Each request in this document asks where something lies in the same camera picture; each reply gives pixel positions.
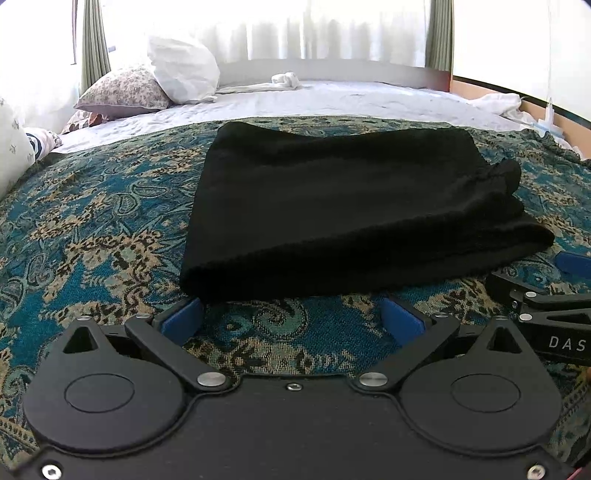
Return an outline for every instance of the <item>patterned blanket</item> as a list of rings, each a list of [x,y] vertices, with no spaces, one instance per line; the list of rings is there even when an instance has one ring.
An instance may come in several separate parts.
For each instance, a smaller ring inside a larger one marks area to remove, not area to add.
[[[349,117],[248,119],[306,135],[402,128],[447,128]],[[14,466],[36,449],[22,395],[51,341],[82,314],[119,323],[180,300],[178,275],[193,195],[208,146],[223,122],[143,135],[70,155],[49,155],[0,202],[0,455]],[[550,136],[530,130],[469,128],[490,162],[522,165],[518,195],[553,230],[549,251],[505,272],[553,293],[590,290],[552,263],[561,249],[591,255],[591,169]],[[419,310],[485,323],[504,312],[483,278],[408,288],[398,295]],[[246,301],[212,305],[186,349],[223,371],[313,374],[353,372],[396,350],[376,316],[376,297]],[[547,364],[564,398],[550,450],[574,462],[590,443],[591,395],[585,368]]]

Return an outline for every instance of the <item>white wall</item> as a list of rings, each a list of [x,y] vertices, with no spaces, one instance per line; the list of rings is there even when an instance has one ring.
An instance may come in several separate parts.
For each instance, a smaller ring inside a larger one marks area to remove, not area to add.
[[[454,0],[453,74],[591,120],[591,7],[583,0]]]

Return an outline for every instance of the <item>grey headboard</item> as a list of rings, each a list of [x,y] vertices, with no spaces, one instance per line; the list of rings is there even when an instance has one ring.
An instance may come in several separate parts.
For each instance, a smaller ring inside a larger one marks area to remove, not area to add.
[[[276,73],[294,72],[300,80],[381,82],[412,88],[449,91],[450,74],[370,60],[244,60],[221,63],[220,87],[270,82]]]

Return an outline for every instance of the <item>blue gripper pad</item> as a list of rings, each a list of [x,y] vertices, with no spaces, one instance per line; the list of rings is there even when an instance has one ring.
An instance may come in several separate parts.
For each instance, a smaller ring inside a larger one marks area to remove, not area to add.
[[[591,257],[569,252],[559,252],[554,257],[554,265],[565,273],[581,278],[591,278]]]
[[[201,300],[194,299],[163,321],[160,333],[177,345],[183,346],[201,329],[204,316]]]
[[[390,299],[382,299],[379,310],[382,326],[400,346],[410,343],[427,330],[422,320]]]

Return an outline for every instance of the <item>triangular cutout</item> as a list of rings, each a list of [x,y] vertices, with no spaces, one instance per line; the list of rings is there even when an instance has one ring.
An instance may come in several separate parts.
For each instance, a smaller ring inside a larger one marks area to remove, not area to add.
[[[521,353],[521,348],[506,328],[497,328],[488,344],[488,349],[495,352]]]
[[[76,329],[64,348],[64,353],[82,353],[96,350],[98,345],[87,327]]]

